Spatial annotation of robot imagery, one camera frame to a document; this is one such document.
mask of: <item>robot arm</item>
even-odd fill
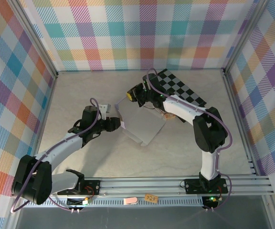
[[[155,88],[165,94],[169,94],[159,84],[155,74],[150,74],[149,79]],[[140,107],[143,106],[145,102],[152,102],[156,108],[173,113],[193,125],[195,141],[202,152],[202,168],[199,174],[200,186],[205,192],[209,192],[213,188],[216,188],[217,183],[220,181],[220,175],[216,170],[217,151],[224,144],[227,132],[214,118],[202,112],[198,112],[197,109],[189,108],[177,101],[182,101],[199,110],[207,111],[221,119],[217,109],[214,107],[209,109],[197,107],[182,100],[176,95],[170,95],[170,97],[176,99],[176,101],[160,95],[150,88],[145,76],[143,77],[143,83],[130,89],[127,92],[127,96],[132,102],[138,102]]]
[[[84,147],[92,139],[98,137],[102,131],[112,132],[120,127],[119,118],[106,118],[103,113],[104,112],[101,110],[101,118],[97,120],[90,130],[57,146],[41,161],[29,180],[27,187],[24,189],[22,194],[23,198],[36,204],[42,204],[55,192],[70,189],[73,193],[79,194],[84,189],[85,177],[82,173],[72,169],[68,169],[64,173],[56,175],[52,175],[52,172],[70,154]],[[78,120],[74,126],[68,130],[68,133],[63,139],[67,139],[70,136],[86,130],[96,119],[96,114],[97,108],[95,106],[85,107],[82,119]],[[21,158],[11,187],[12,194],[17,195],[20,192],[32,167],[46,151],[47,150],[34,157],[25,155]]]

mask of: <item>pink eraser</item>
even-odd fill
[[[125,198],[124,199],[124,205],[137,204],[137,202],[138,202],[138,198],[136,198],[136,197],[131,197],[131,198]]]

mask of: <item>floor surface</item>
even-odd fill
[[[243,144],[219,70],[171,71],[207,102],[218,109],[233,135],[233,145],[220,157],[220,171],[249,174]],[[145,71],[105,71],[61,73],[57,80],[40,152],[55,144],[81,118],[89,99],[111,104],[109,116],[116,116],[114,104],[126,91],[142,82]],[[76,151],[54,171],[71,168],[86,177],[150,177],[197,175],[201,169],[201,150],[195,143],[193,128],[175,118],[168,120],[148,146],[140,146],[122,133],[103,132]]]

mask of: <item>metal base plate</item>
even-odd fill
[[[94,190],[94,196],[99,195],[99,190],[100,190],[100,180],[85,180],[85,187],[90,186]],[[71,190],[67,189],[61,192],[58,192],[58,195],[66,195],[66,196],[89,196],[92,195],[93,192],[89,192],[90,189],[84,188],[79,194],[73,193]]]
[[[220,190],[218,187],[221,188],[222,194],[228,193],[227,183],[226,180],[223,178],[219,180],[216,188],[214,188],[210,192],[202,190],[199,179],[185,179],[184,187],[186,194],[220,194]]]

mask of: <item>black and white checkerboard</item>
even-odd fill
[[[159,72],[158,80],[160,85],[164,87],[165,90],[174,93],[181,99],[200,107],[204,107],[206,105],[206,102],[203,99],[201,99],[187,85],[174,76],[169,70],[164,69]]]

